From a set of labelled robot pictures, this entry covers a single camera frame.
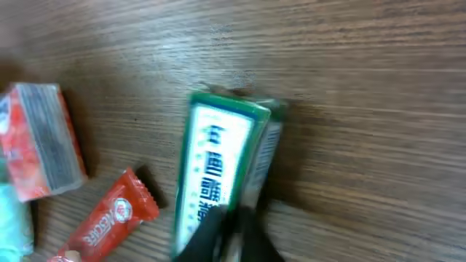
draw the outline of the teal packaging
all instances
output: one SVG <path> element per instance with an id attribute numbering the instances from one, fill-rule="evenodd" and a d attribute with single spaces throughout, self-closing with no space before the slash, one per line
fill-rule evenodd
<path id="1" fill-rule="evenodd" d="M 172 255 L 212 206 L 256 208 L 282 128 L 286 104 L 195 92 L 181 150 Z"/>
<path id="2" fill-rule="evenodd" d="M 0 208 L 0 261 L 20 262 L 33 252 L 31 207 L 18 200 L 4 159 L 0 160 Z"/>

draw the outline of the plastic wrapper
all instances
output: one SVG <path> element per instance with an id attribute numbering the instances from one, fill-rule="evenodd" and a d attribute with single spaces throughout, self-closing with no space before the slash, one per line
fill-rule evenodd
<path id="1" fill-rule="evenodd" d="M 99 202 L 89 218 L 70 236 L 50 262 L 68 262 L 66 253 L 82 262 L 102 261 L 143 221 L 152 221 L 159 208 L 147 188 L 128 168 Z"/>
<path id="2" fill-rule="evenodd" d="M 21 202 L 78 188 L 87 179 L 56 84 L 12 84 L 0 101 L 0 142 Z"/>
<path id="3" fill-rule="evenodd" d="M 4 159 L 0 159 L 0 207 L 0 261 L 19 262 L 33 252 L 31 209 L 17 199 Z"/>

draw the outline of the red packaging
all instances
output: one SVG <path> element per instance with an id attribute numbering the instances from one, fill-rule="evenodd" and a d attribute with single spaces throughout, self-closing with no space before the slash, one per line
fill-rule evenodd
<path id="1" fill-rule="evenodd" d="M 89 218 L 58 251 L 58 256 L 49 262 L 67 261 L 65 252 L 70 250 L 79 252 L 82 262 L 102 261 L 142 221 L 152 221 L 158 215 L 157 203 L 134 172 L 127 168 Z"/>
<path id="2" fill-rule="evenodd" d="M 56 84 L 12 84 L 0 100 L 0 142 L 21 202 L 61 194 L 87 180 Z"/>

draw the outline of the wrapper logo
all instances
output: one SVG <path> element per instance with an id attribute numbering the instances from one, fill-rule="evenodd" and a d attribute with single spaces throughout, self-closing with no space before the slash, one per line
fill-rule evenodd
<path id="1" fill-rule="evenodd" d="M 114 203 L 114 215 L 116 221 L 126 223 L 133 216 L 133 207 L 124 198 L 118 198 Z"/>
<path id="2" fill-rule="evenodd" d="M 91 247 L 95 247 L 102 238 L 110 232 L 111 227 L 115 224 L 115 215 L 112 211 L 106 213 L 99 222 L 87 233 L 82 239 Z"/>

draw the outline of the barcode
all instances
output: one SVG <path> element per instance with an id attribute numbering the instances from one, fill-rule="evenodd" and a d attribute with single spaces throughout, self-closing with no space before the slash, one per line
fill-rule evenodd
<path id="1" fill-rule="evenodd" d="M 18 84 L 17 90 L 50 191 L 60 193 L 81 183 L 82 171 L 58 98 L 58 86 Z"/>
<path id="2" fill-rule="evenodd" d="M 269 171 L 270 162 L 280 137 L 280 128 L 280 124 L 269 124 L 264 134 L 257 154 L 256 168 L 253 171 L 253 177 L 251 177 L 254 183 L 263 183 L 263 179 Z"/>

